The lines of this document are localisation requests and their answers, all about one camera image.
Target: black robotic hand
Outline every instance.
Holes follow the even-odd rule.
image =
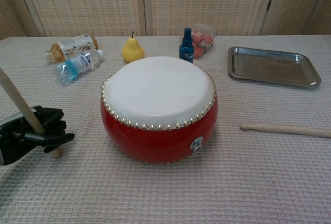
[[[0,122],[0,165],[16,162],[37,146],[43,146],[49,153],[60,145],[74,139],[73,133],[65,133],[66,122],[61,109],[33,108],[44,133],[36,133],[22,116],[11,116]]]

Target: drum rim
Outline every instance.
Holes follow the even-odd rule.
[[[184,127],[187,127],[197,121],[199,121],[201,118],[203,118],[207,112],[210,111],[210,109],[212,108],[212,106],[214,106],[214,103],[216,101],[217,98],[217,93],[216,93],[216,86],[215,86],[215,82],[214,80],[211,78],[211,76],[202,68],[200,68],[201,70],[203,70],[210,78],[212,84],[213,84],[213,97],[212,99],[206,104],[205,110],[201,111],[200,113],[196,113],[195,116],[192,116],[189,120],[183,121],[182,123],[177,123],[175,126],[172,125],[150,125],[147,126],[145,124],[140,124],[140,123],[133,123],[130,120],[126,120],[124,118],[122,118],[120,115],[118,115],[117,113],[114,112],[114,110],[111,109],[110,105],[107,103],[106,101],[106,96],[104,93],[104,88],[105,85],[107,83],[107,81],[115,74],[111,74],[111,76],[109,76],[108,78],[106,78],[106,80],[103,81],[102,85],[101,85],[101,101],[103,103],[103,106],[105,107],[106,111],[117,121],[119,121],[120,123],[128,126],[128,127],[133,127],[133,128],[137,128],[137,129],[142,129],[142,130],[149,130],[149,131],[171,131],[173,129],[181,129]]]

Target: silver tray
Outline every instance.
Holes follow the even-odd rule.
[[[317,87],[321,78],[310,60],[297,53],[231,47],[228,72],[235,78]]]

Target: pear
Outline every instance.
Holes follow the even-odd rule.
[[[122,57],[128,63],[144,58],[144,50],[137,39],[133,37],[133,33],[122,48]]]

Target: drum head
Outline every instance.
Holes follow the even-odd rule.
[[[117,71],[104,84],[102,95],[119,121],[163,130],[203,117],[215,99],[215,88],[208,74],[190,62],[148,57]]]

